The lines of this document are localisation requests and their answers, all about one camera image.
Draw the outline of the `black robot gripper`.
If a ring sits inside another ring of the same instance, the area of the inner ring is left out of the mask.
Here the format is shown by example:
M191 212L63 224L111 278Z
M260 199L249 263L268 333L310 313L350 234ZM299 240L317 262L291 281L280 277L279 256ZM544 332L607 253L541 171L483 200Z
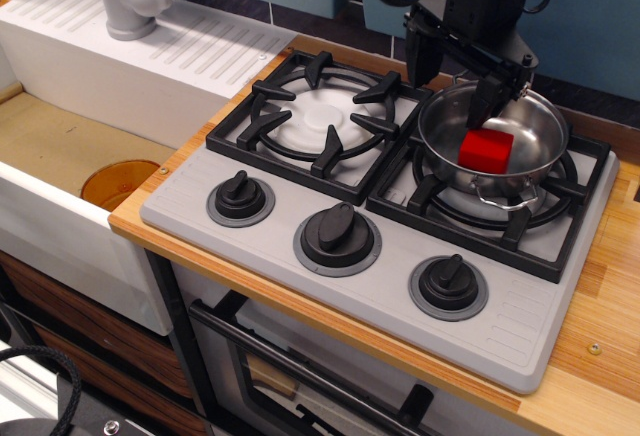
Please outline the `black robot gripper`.
M482 78L466 126L479 129L504 100L516 100L538 59L516 30L526 0L420 0L405 16L405 55L413 87L430 83L448 56Z

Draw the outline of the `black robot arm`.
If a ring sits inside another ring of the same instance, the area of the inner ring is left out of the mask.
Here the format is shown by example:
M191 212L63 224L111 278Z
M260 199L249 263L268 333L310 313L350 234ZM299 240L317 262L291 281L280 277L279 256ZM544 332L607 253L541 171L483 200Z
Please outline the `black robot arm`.
M406 17L409 81L422 86L449 57L479 77L467 127L477 129L523 93L539 60L517 31L525 0L419 0Z

